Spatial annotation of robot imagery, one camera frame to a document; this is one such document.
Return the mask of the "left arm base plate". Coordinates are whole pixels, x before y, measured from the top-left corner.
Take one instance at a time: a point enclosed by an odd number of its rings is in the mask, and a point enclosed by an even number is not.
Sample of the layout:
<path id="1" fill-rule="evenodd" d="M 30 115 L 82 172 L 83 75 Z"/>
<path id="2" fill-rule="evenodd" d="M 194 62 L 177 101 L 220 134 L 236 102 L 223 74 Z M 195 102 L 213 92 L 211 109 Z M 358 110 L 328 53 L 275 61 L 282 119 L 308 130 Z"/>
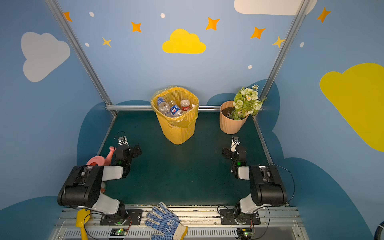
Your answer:
<path id="1" fill-rule="evenodd" d="M 101 217 L 100 226 L 138 226 L 141 223 L 143 210 L 128 209 L 126 218 L 120 219 L 117 215 L 104 215 Z"/>

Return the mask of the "Pepsi bottle blue label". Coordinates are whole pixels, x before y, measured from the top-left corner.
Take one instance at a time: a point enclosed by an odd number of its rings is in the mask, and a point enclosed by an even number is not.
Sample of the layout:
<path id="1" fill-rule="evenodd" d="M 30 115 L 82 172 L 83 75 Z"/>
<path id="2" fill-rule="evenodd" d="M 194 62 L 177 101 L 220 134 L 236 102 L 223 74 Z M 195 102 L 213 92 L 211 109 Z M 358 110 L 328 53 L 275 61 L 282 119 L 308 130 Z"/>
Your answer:
<path id="1" fill-rule="evenodd" d="M 178 105 L 173 105 L 170 108 L 170 114 L 172 118 L 177 118 L 183 114 L 183 110 Z"/>

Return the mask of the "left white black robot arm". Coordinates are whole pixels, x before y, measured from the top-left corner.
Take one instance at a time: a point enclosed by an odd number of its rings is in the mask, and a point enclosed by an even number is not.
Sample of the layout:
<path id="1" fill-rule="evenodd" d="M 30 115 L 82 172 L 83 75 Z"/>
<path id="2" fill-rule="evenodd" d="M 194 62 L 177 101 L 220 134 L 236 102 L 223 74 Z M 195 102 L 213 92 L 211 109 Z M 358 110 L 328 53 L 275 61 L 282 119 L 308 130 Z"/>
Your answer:
<path id="1" fill-rule="evenodd" d="M 110 149 L 110 155 L 116 156 L 115 163 L 101 156 L 101 163 L 92 161 L 71 170 L 58 194 L 58 204 L 74 209 L 89 209 L 102 215 L 101 226 L 138 226 L 142 219 L 142 210 L 127 210 L 122 200 L 108 197 L 102 192 L 102 184 L 111 180 L 126 178 L 131 170 L 133 158 L 142 154 L 139 145 L 127 144 Z"/>

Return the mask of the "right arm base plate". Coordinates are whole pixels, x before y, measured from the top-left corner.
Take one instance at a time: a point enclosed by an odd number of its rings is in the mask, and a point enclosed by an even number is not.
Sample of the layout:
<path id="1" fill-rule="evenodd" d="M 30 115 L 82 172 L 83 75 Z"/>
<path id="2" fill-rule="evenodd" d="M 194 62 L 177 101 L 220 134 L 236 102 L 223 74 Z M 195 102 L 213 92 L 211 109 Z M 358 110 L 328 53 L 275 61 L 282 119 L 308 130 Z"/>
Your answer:
<path id="1" fill-rule="evenodd" d="M 260 225 L 258 214 L 244 214 L 235 209 L 219 209 L 222 225 Z"/>

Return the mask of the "red label water bottle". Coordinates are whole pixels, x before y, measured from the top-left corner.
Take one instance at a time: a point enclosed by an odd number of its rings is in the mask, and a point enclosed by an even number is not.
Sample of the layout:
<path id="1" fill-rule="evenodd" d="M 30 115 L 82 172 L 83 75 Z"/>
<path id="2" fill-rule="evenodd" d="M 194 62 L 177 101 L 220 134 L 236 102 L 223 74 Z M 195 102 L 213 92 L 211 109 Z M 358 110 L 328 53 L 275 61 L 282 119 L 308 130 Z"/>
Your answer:
<path id="1" fill-rule="evenodd" d="M 191 102 L 188 99 L 182 99 L 180 101 L 180 105 L 181 105 L 181 109 L 184 112 L 187 112 L 187 111 L 189 111 L 191 109 Z"/>

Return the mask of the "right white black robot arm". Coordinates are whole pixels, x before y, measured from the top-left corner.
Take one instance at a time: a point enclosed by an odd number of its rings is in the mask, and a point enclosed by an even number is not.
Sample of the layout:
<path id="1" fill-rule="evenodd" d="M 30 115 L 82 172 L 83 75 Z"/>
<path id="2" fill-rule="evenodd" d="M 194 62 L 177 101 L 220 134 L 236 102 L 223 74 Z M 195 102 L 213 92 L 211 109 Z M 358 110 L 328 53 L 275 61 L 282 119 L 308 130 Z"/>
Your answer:
<path id="1" fill-rule="evenodd" d="M 288 203 L 288 194 L 277 166 L 247 165 L 246 149 L 236 144 L 223 148 L 222 155 L 231 160 L 231 173 L 235 178 L 248 181 L 250 186 L 250 193 L 239 200 L 232 214 L 220 211 L 228 225 L 250 224 L 259 209 Z"/>

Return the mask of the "blue label bottle front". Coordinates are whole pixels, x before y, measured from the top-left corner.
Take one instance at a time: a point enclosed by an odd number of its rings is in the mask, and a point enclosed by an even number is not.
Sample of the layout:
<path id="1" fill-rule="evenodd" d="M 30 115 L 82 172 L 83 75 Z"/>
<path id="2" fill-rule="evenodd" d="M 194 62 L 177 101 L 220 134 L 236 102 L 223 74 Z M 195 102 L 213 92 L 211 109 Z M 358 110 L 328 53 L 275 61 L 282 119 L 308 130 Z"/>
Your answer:
<path id="1" fill-rule="evenodd" d="M 158 105 L 158 110 L 163 115 L 168 115 L 170 113 L 171 106 L 164 97 L 157 98 L 157 105 Z"/>

